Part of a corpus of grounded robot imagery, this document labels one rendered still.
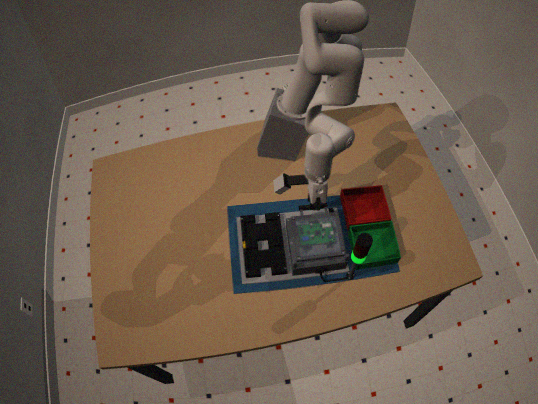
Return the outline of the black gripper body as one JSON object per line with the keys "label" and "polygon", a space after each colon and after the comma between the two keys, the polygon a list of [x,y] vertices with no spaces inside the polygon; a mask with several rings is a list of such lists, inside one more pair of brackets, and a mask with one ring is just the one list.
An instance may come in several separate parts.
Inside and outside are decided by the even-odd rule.
{"label": "black gripper body", "polygon": [[327,202],[328,179],[325,180],[322,185],[319,185],[318,182],[316,183],[308,179],[307,186],[308,186],[311,204],[315,203],[316,198],[318,197],[320,197],[320,200],[323,204]]}

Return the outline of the red open-top bin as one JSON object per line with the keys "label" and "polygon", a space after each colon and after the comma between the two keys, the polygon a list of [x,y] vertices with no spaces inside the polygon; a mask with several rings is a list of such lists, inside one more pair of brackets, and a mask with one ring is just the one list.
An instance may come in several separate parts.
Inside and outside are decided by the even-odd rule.
{"label": "red open-top bin", "polygon": [[382,185],[341,189],[340,198],[347,230],[353,225],[391,221]]}

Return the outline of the green bin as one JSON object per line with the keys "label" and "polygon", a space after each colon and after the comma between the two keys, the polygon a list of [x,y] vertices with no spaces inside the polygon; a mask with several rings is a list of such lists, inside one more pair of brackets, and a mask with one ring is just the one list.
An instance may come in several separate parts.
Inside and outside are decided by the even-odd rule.
{"label": "green bin", "polygon": [[371,234],[373,243],[364,263],[358,264],[355,270],[399,262],[401,254],[392,221],[350,226],[348,235],[352,251],[356,240],[361,233]]}

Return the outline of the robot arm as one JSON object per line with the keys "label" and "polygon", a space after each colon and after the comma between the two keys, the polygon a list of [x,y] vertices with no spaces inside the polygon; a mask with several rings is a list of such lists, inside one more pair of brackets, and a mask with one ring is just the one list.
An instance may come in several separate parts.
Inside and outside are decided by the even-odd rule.
{"label": "robot arm", "polygon": [[[306,176],[282,174],[273,180],[274,192],[279,195],[291,185],[308,184],[308,179],[322,185],[330,176],[333,158],[355,139],[355,132],[323,114],[321,105],[348,106],[357,100],[364,55],[362,42],[351,34],[367,26],[369,14],[356,1],[334,3],[309,2],[300,11],[303,43],[277,107],[289,118],[305,119],[305,129],[311,136],[306,143]],[[326,90],[314,97],[322,75],[328,75]]]}

